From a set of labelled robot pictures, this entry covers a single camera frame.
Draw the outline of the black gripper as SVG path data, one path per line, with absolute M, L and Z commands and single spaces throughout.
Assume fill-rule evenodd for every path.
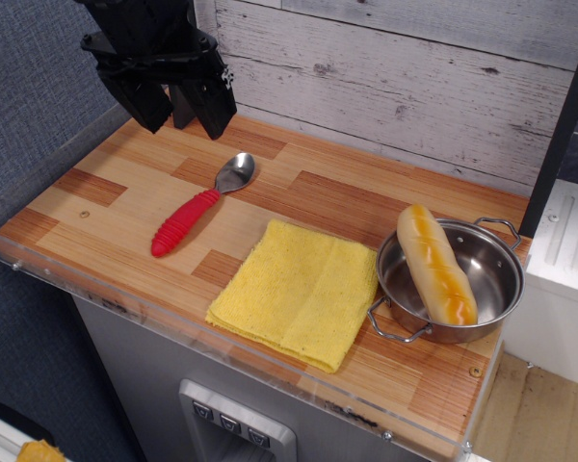
M 100 30 L 81 47 L 97 60 L 110 94 L 142 127 L 156 133 L 172 113 L 161 84 L 120 74 L 182 77 L 180 88 L 211 140 L 237 113 L 233 74 L 217 42 L 195 22 L 192 1 L 82 1 Z

